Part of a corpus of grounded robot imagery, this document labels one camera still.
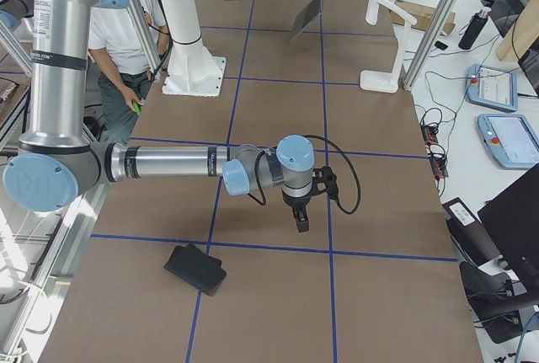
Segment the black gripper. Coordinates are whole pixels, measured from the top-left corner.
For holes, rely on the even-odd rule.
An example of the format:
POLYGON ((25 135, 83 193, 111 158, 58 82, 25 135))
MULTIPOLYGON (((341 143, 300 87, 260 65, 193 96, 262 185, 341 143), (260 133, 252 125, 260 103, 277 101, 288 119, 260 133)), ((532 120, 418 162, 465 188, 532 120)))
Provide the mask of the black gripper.
POLYGON ((292 215, 296 223, 297 231, 308 231, 309 219, 307 215, 307 204, 310 202, 311 198, 309 196, 293 197, 283 192, 282 199, 292 209, 292 215))

